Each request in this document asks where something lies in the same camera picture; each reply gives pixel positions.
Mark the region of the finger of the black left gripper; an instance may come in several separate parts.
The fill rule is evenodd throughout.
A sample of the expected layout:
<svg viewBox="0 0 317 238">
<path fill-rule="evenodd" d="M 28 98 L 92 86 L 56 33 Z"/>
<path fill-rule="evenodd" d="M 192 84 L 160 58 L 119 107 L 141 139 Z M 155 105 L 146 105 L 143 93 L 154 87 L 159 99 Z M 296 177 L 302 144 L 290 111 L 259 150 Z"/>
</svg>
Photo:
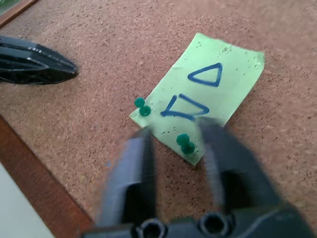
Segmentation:
<svg viewBox="0 0 317 238">
<path fill-rule="evenodd" d="M 43 45 L 0 35 L 0 71 L 44 69 L 75 71 L 76 65 L 62 54 Z"/>
<path fill-rule="evenodd" d="M 61 63 L 54 60 L 40 62 L 30 58 L 0 58 L 0 82 L 49 85 L 62 83 L 76 76 L 77 66 L 74 63 Z"/>
</svg>

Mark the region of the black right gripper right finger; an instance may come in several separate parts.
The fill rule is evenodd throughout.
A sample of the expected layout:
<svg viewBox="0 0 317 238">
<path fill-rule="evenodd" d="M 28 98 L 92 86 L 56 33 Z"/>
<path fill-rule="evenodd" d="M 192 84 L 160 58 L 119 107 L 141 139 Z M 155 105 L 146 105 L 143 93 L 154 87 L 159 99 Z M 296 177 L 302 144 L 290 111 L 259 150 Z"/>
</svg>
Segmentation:
<svg viewBox="0 0 317 238">
<path fill-rule="evenodd" d="M 206 175 L 216 210 L 230 214 L 240 209 L 286 210 L 290 204 L 276 191 L 256 157 L 225 127 L 200 118 Z"/>
</svg>

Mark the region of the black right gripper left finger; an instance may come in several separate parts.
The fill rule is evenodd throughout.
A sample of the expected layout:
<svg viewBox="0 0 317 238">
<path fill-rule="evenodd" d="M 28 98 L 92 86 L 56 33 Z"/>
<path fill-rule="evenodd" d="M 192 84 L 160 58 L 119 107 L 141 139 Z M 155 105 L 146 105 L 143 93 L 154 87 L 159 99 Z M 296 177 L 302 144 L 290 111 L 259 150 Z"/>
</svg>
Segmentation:
<svg viewBox="0 0 317 238">
<path fill-rule="evenodd" d="M 156 162 L 151 129 L 131 136 L 105 185 L 99 227 L 140 224 L 156 216 Z"/>
</svg>

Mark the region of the green note with blue triangles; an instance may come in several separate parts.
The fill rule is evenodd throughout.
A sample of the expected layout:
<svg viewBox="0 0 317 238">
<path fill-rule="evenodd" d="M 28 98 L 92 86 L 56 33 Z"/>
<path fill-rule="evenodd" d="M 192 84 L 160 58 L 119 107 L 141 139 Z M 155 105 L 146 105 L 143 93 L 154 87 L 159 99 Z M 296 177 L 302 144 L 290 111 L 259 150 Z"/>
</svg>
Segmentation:
<svg viewBox="0 0 317 238">
<path fill-rule="evenodd" d="M 151 113 L 136 109 L 130 118 L 192 165 L 204 154 L 195 119 L 210 117 L 225 125 L 264 69 L 264 53 L 247 50 L 197 33 L 188 48 L 145 99 Z M 186 133 L 195 144 L 184 154 L 176 143 Z"/>
</svg>

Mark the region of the green pushpin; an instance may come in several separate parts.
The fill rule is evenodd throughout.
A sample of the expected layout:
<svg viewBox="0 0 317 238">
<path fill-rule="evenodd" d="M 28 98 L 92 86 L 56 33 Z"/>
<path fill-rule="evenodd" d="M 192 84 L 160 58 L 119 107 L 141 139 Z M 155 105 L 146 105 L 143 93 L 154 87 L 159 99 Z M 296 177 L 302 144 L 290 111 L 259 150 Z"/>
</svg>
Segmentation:
<svg viewBox="0 0 317 238">
<path fill-rule="evenodd" d="M 142 117 L 147 117 L 151 113 L 151 108 L 146 105 L 145 99 L 142 97 L 136 98 L 134 101 L 134 105 L 139 109 L 139 114 Z"/>
<path fill-rule="evenodd" d="M 177 136 L 176 143 L 181 147 L 184 154 L 192 154 L 195 150 L 195 144 L 190 141 L 188 134 L 183 133 Z"/>
</svg>

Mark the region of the cork board with wooden frame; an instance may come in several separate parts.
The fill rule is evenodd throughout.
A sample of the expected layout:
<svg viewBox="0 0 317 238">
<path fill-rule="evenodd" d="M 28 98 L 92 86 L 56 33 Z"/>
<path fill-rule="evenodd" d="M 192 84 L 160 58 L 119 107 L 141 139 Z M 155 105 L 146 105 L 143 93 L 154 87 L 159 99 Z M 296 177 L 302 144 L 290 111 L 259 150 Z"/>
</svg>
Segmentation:
<svg viewBox="0 0 317 238">
<path fill-rule="evenodd" d="M 72 59 L 46 86 L 0 83 L 0 115 L 91 216 L 137 129 L 129 118 L 196 33 L 261 51 L 227 126 L 317 234 L 317 0 L 41 0 L 0 30 Z"/>
</svg>

